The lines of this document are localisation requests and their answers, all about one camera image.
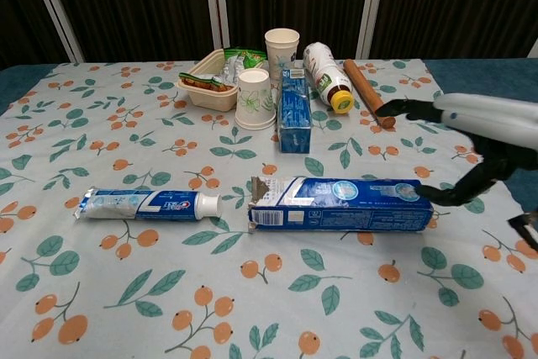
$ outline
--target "tablecloth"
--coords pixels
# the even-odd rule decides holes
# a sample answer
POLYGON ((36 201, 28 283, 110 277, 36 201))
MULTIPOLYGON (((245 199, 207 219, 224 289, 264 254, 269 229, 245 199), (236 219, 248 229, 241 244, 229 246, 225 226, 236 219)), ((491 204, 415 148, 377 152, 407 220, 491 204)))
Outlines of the tablecloth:
MULTIPOLYGON (((451 187, 480 160, 465 136, 312 93, 310 154, 283 155, 273 128, 191 105, 193 63, 59 65, 0 117, 3 357, 536 356, 538 255, 501 182, 416 234, 247 232, 251 176, 451 187), (220 193, 224 213, 75 221, 91 186, 220 193)), ((357 64, 384 101, 441 95, 422 61, 357 64)))

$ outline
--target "cardboard box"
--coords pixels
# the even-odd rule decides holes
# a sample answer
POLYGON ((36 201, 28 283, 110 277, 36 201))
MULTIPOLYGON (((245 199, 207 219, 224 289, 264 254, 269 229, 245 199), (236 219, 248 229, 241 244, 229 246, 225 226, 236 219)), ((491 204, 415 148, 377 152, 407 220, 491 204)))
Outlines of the cardboard box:
POLYGON ((304 69, 283 69, 277 121, 280 151, 309 153, 311 127, 309 87, 304 69))
POLYGON ((418 180, 252 178, 250 229, 419 231, 431 219, 418 180))

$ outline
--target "white toothpaste tube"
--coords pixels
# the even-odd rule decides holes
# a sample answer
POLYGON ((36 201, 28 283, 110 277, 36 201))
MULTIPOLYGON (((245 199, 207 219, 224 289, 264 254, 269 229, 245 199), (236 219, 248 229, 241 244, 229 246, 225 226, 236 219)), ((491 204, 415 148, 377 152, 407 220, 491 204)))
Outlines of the white toothpaste tube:
POLYGON ((74 215, 77 219, 200 220, 219 217, 220 195, 194 191, 90 188, 74 215))

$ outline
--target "white paper cup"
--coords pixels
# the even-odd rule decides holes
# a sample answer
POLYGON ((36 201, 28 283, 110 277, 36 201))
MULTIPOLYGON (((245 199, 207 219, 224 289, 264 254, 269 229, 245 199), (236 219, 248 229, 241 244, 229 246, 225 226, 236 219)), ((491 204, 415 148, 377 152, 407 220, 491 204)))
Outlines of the white paper cup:
POLYGON ((270 29, 266 32, 267 59, 271 79, 280 80, 282 69, 293 67, 298 44, 299 33, 293 29, 270 29))
POLYGON ((245 129, 265 129, 275 122, 277 112, 269 73, 246 69, 239 74, 235 122, 245 129))

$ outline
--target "wooden rolling pin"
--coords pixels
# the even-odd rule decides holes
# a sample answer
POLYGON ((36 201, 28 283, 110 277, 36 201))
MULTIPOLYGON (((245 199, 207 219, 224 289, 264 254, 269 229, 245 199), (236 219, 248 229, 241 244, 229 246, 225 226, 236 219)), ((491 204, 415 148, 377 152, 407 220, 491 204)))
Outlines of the wooden rolling pin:
POLYGON ((378 108, 383 105, 382 99, 377 95, 368 80, 362 75, 361 70, 357 67, 354 61, 346 59, 344 61, 344 71, 353 82, 357 92, 362 98, 362 101, 367 105, 368 109, 384 129, 390 129, 396 124, 394 117, 378 117, 375 113, 378 108))

